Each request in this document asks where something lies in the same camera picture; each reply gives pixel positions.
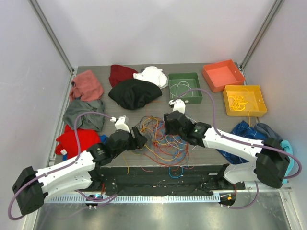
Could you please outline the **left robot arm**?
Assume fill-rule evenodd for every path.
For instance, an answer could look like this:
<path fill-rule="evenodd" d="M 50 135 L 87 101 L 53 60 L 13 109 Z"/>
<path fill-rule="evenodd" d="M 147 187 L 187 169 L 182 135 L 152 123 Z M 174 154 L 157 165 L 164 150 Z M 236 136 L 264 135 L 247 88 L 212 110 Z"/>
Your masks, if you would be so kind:
<path fill-rule="evenodd" d="M 12 186 L 13 202 L 22 216 L 40 209 L 44 202 L 66 192 L 101 188 L 100 168 L 110 164 L 124 151 L 142 149 L 148 139 L 137 127 L 116 130 L 110 137 L 81 152 L 76 157 L 47 168 L 24 168 Z"/>

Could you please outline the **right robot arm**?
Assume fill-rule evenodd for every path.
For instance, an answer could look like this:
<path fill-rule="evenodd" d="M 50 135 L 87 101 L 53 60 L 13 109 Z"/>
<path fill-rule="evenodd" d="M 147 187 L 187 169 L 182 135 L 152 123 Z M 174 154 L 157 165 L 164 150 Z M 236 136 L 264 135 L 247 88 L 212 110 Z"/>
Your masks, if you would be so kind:
<path fill-rule="evenodd" d="M 222 150 L 246 160 L 226 166 L 216 178 L 220 188 L 228 189 L 233 184 L 248 181 L 259 181 L 272 188 L 282 187 L 290 159 L 275 139 L 250 139 L 229 134 L 203 122 L 193 123 L 179 111 L 164 114 L 164 124 L 167 135 L 177 135 L 190 145 Z"/>

